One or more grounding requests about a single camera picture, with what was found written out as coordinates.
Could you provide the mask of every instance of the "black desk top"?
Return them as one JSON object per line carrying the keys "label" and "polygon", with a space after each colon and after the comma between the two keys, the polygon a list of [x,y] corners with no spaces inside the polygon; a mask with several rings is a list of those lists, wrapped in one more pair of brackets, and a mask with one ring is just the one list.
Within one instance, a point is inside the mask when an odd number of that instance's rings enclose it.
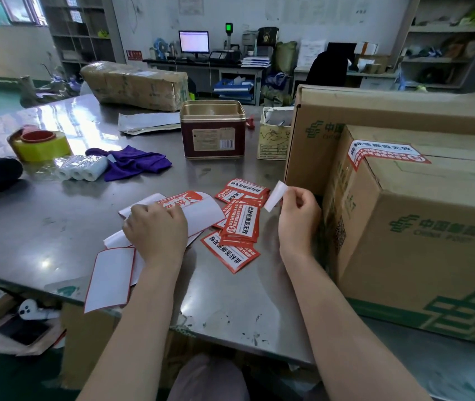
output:
{"label": "black desk top", "polygon": [[[155,65],[174,65],[176,62],[177,65],[181,66],[197,66],[197,67],[232,67],[232,68],[241,68],[240,63],[208,63],[207,61],[191,61],[185,59],[178,59],[178,60],[160,60],[160,59],[143,59],[145,63],[153,63]],[[244,67],[243,69],[261,69],[261,67]]]}

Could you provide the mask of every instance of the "person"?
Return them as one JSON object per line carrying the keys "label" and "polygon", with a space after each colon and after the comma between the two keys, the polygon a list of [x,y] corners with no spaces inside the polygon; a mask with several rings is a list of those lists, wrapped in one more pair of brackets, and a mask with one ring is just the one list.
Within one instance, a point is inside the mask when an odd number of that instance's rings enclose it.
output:
{"label": "person", "polygon": [[[328,397],[429,401],[428,393],[355,314],[314,259],[311,242],[320,216],[311,192],[287,190],[279,219],[280,254]],[[78,401],[145,401],[157,395],[187,220],[177,206],[135,205],[123,230],[146,267]],[[241,372],[229,363],[195,357],[180,371],[168,399],[248,400]]]}

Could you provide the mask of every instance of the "green printed pattern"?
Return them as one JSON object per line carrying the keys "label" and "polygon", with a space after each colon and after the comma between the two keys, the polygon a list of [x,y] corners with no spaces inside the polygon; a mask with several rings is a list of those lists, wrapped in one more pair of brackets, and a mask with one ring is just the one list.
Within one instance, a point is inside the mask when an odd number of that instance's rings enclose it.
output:
{"label": "green printed pattern", "polygon": [[355,298],[347,300],[361,316],[475,342],[475,292],[463,299],[437,296],[423,308],[428,313],[403,310]]}

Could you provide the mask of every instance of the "hand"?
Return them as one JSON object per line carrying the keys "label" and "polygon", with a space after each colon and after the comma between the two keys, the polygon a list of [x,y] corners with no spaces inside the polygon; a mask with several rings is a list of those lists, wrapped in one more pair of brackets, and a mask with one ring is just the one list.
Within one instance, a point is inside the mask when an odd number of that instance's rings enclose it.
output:
{"label": "hand", "polygon": [[284,194],[278,223],[280,255],[284,264],[299,256],[312,256],[312,236],[319,225],[321,209],[312,192],[290,187]]}
{"label": "hand", "polygon": [[187,245],[187,219],[179,206],[134,205],[122,230],[147,266],[164,263],[180,269]]}

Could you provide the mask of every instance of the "forearm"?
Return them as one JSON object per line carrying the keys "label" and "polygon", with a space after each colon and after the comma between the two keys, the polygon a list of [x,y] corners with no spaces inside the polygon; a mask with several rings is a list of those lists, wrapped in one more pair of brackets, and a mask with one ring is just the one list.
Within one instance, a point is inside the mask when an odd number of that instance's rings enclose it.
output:
{"label": "forearm", "polygon": [[145,267],[79,401],[155,399],[177,277],[169,268]]}
{"label": "forearm", "polygon": [[311,256],[286,263],[315,362],[333,401],[430,400]]}

